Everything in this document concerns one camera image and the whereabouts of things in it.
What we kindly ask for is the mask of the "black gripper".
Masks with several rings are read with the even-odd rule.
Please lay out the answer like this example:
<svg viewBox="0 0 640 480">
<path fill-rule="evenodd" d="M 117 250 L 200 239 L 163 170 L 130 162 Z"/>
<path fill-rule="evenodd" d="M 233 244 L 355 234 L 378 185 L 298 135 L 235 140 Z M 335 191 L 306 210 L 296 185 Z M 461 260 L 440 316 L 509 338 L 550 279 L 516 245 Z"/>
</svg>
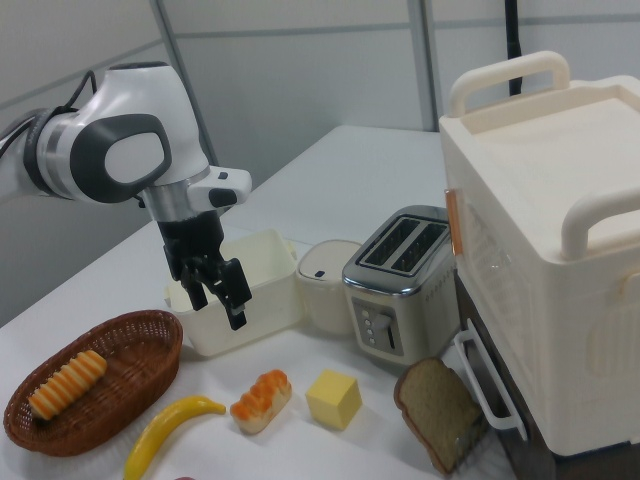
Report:
<svg viewBox="0 0 640 480">
<path fill-rule="evenodd" d="M 173 278 L 180 278 L 194 311 L 208 305 L 207 289 L 223 305 L 232 331 L 247 323 L 245 304 L 251 290 L 237 258 L 224 260 L 219 248 L 224 238 L 215 211 L 203 212 L 187 220 L 159 222 L 164 251 Z"/>
</svg>

